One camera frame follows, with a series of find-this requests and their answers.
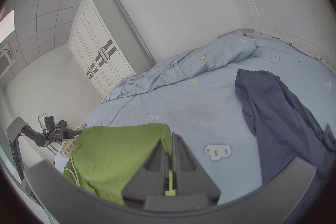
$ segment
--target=blue bed sheet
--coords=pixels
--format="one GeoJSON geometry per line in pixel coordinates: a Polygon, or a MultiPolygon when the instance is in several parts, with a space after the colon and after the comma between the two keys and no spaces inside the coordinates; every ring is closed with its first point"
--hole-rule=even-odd
{"type": "MultiPolygon", "coordinates": [[[[169,86],[153,87],[151,92],[132,95],[131,91],[124,91],[129,96],[107,101],[114,96],[110,93],[83,123],[88,126],[167,123],[184,138],[221,189],[219,204],[253,191],[261,186],[258,145],[235,95],[237,70],[266,70],[279,76],[321,127],[329,123],[332,130],[336,130],[336,77],[318,61],[280,40],[253,34],[246,37],[233,34],[230,38],[238,43],[241,40],[253,42],[262,55],[245,55],[241,61],[226,63],[190,78],[183,77],[182,81],[169,86]]],[[[115,93],[118,96],[122,92],[118,89],[115,93]]]]}

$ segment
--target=white drawstring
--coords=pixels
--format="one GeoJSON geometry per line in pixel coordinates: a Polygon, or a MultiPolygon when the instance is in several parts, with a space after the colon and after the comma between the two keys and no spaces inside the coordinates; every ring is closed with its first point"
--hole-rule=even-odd
{"type": "Polygon", "coordinates": [[[73,167],[73,169],[74,169],[74,171],[75,171],[76,176],[75,176],[74,173],[73,173],[70,169],[68,169],[68,168],[66,168],[65,171],[69,171],[69,172],[72,174],[73,179],[75,180],[76,185],[77,185],[77,186],[80,186],[80,185],[79,185],[79,178],[78,178],[77,171],[76,171],[74,162],[73,162],[73,160],[72,160],[72,157],[70,158],[70,160],[71,160],[71,165],[72,165],[72,167],[73,167]]]}

